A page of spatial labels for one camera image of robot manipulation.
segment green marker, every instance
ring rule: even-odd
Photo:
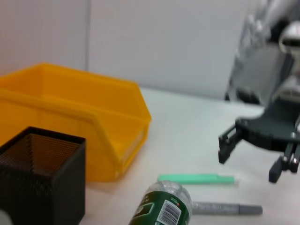
[[[234,184],[233,176],[211,174],[166,174],[159,175],[158,181],[169,180],[179,184]]]

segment marker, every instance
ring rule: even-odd
[[[169,180],[179,184],[235,184],[233,176],[219,176],[216,173],[209,174],[164,174],[159,175],[158,181]]]
[[[246,215],[254,216],[263,213],[262,206],[227,204],[227,203],[210,203],[210,202],[193,202],[193,215]]]

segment green bottle label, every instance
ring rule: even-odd
[[[144,196],[129,225],[188,225],[189,213],[176,196],[153,191]]]

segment barcode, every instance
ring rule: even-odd
[[[157,221],[164,225],[177,225],[181,210],[172,202],[165,200]]]

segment yellow plastic bin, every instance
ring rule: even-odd
[[[28,126],[87,139],[87,181],[114,181],[151,116],[138,85],[49,64],[0,77],[0,145]]]

